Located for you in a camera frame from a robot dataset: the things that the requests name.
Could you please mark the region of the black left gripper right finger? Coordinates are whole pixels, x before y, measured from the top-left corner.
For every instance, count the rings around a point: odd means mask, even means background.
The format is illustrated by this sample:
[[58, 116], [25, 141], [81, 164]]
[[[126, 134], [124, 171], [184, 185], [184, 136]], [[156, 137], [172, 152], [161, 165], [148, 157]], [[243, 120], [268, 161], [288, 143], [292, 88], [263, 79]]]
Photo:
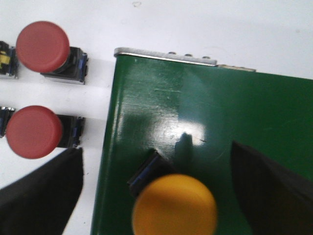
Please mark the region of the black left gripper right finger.
[[231, 176], [255, 235], [311, 235], [313, 184], [254, 148], [233, 142]]

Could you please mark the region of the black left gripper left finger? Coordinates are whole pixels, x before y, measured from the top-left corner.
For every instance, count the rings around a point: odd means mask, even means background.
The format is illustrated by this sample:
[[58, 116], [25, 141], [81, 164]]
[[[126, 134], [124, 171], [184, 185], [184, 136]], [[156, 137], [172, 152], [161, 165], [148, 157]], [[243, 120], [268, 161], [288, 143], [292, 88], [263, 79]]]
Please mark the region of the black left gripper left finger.
[[83, 188], [83, 150], [69, 148], [0, 190], [2, 235], [61, 235]]

